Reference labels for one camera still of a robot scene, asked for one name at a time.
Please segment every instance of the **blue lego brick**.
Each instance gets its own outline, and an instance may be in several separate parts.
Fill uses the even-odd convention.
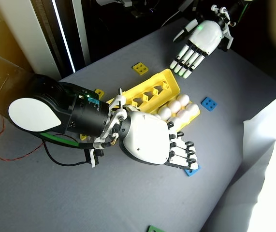
[[[197,171],[199,171],[201,167],[199,166],[197,170],[184,170],[188,176],[194,175]]]
[[[207,109],[208,111],[214,110],[214,108],[217,106],[217,103],[213,101],[211,98],[206,97],[202,102],[201,105]]]

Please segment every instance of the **egg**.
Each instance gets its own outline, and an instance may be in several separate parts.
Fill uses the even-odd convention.
[[[157,115],[157,114],[156,114],[156,115],[154,115],[154,116],[155,116],[156,118],[161,119],[160,115]]]
[[[172,113],[176,113],[181,109],[181,103],[177,100],[173,100],[169,102],[168,108],[171,110]]]
[[[177,97],[177,100],[181,103],[181,106],[184,107],[187,106],[189,103],[189,96],[187,94],[180,94]]]
[[[174,126],[171,128],[173,130],[178,130],[181,127],[182,121],[178,117],[169,118],[168,122],[173,122]]]
[[[171,117],[172,112],[168,107],[164,106],[158,110],[158,115],[162,120],[166,121]]]
[[[192,117],[199,112],[199,106],[197,104],[188,104],[186,110],[189,112],[190,117]]]
[[[190,112],[187,110],[180,110],[176,115],[182,122],[188,122],[190,118]]]

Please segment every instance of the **black cable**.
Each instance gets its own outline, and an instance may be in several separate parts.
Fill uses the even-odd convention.
[[[44,146],[44,149],[45,149],[45,151],[46,151],[48,157],[49,157],[55,164],[58,164],[58,165],[64,166],[64,167],[72,167],[72,166],[77,166],[77,165],[80,165],[80,164],[85,164],[85,163],[87,163],[87,161],[82,161],[82,162],[72,163],[72,164],[60,163],[60,162],[56,161],[56,160],[51,156],[49,150],[47,149],[45,140],[42,139],[42,142],[43,142],[43,146]]]

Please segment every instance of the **table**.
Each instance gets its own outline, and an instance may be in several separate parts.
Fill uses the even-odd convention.
[[[172,43],[186,23],[180,19],[63,79],[105,91],[104,100],[167,68],[184,43]],[[139,76],[131,66],[143,62]],[[276,82],[233,51],[216,50],[186,80],[182,93],[201,114],[183,129],[195,142],[201,169],[192,177],[168,166],[128,158],[118,146],[99,165],[57,166],[43,148],[15,162],[0,161],[0,231],[144,232],[154,225],[167,232],[199,231],[242,160],[243,121],[276,98]],[[200,102],[209,96],[212,112]],[[16,157],[40,144],[8,122],[0,155]],[[84,160],[83,151],[48,144],[61,162]]]

